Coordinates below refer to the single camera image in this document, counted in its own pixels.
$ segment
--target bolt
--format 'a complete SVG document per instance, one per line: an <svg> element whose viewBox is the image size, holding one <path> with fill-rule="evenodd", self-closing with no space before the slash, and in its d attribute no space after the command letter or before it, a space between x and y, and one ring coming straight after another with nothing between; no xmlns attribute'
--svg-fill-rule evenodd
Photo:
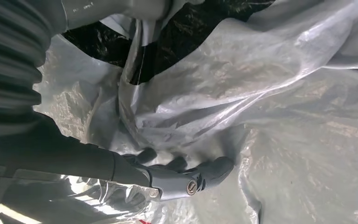
<svg viewBox="0 0 358 224"><path fill-rule="evenodd" d="M196 191L197 191L197 182L195 180L191 180L187 184L187 193L189 195L193 195L193 194L195 194Z"/></svg>
<svg viewBox="0 0 358 224"><path fill-rule="evenodd" d="M149 195L150 195L150 197L157 197L157 195L158 195L157 190L151 190L149 192Z"/></svg>

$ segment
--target plastic sheet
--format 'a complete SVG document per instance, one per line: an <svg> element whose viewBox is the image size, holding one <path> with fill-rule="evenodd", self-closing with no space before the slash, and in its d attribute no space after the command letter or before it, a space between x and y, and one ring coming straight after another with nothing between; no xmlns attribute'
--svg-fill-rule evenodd
<svg viewBox="0 0 358 224"><path fill-rule="evenodd" d="M136 219L158 197L138 185L29 170L1 177L2 190L0 224L115 223Z"/></svg>
<svg viewBox="0 0 358 224"><path fill-rule="evenodd" d="M84 57L70 70L93 60ZM190 166L220 155L236 160L220 186L152 203L147 222L358 223L358 70L350 68L358 68L357 0L277 1L248 23L224 20L197 50L148 83L128 84L129 63L118 95L118 75L106 76L115 80L110 92L88 101L72 88L66 96L91 103L66 98L49 113L68 134L94 135L94 143L103 136L110 150L152 146L159 151L154 162L177 154ZM95 83L97 92L109 89L101 87L109 82ZM60 113L71 122L86 114L98 125L80 122L70 133Z"/></svg>
<svg viewBox="0 0 358 224"><path fill-rule="evenodd" d="M43 102L35 110L52 117L63 134L87 142L89 118L101 86L109 86L109 91L114 93L110 99L114 101L115 79L122 69L88 57L61 36L54 37L51 44L46 63L39 68L43 81L34 86ZM116 126L114 116L109 121L113 122L112 127Z"/></svg>

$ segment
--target gray plastic part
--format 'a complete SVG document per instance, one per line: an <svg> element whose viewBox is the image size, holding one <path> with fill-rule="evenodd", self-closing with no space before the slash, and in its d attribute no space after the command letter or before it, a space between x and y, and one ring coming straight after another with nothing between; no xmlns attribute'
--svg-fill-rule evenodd
<svg viewBox="0 0 358 224"><path fill-rule="evenodd" d="M112 152L62 136L46 117L29 133L0 137L0 166L111 180Z"/></svg>
<svg viewBox="0 0 358 224"><path fill-rule="evenodd" d="M187 193L187 185L190 181L196 181L191 176L162 168L150 168L147 171L151 177L151 187L160 191L160 201L191 196Z"/></svg>
<svg viewBox="0 0 358 224"><path fill-rule="evenodd" d="M69 29L93 23L112 14L157 21L168 13L169 2L169 0L62 0Z"/></svg>
<svg viewBox="0 0 358 224"><path fill-rule="evenodd" d="M122 156L112 152L115 161L115 171L112 181L122 184L137 184L144 187L150 186L150 181L143 172L131 166Z"/></svg>
<svg viewBox="0 0 358 224"><path fill-rule="evenodd" d="M198 172L201 174L202 179L205 181L205 190L216 187L231 173L234 168L234 163L228 157L219 157L208 165L200 165L197 167Z"/></svg>

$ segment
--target white plastic tarp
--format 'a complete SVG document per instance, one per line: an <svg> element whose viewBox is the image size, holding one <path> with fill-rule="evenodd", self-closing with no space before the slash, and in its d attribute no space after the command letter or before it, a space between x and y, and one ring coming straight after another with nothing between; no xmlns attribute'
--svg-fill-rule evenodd
<svg viewBox="0 0 358 224"><path fill-rule="evenodd" d="M358 0L282 0L247 23L226 19L138 86L127 81L135 53L120 76L55 37L39 110L109 150L151 146L157 163L235 159L220 186L154 203L145 221L358 223Z"/></svg>

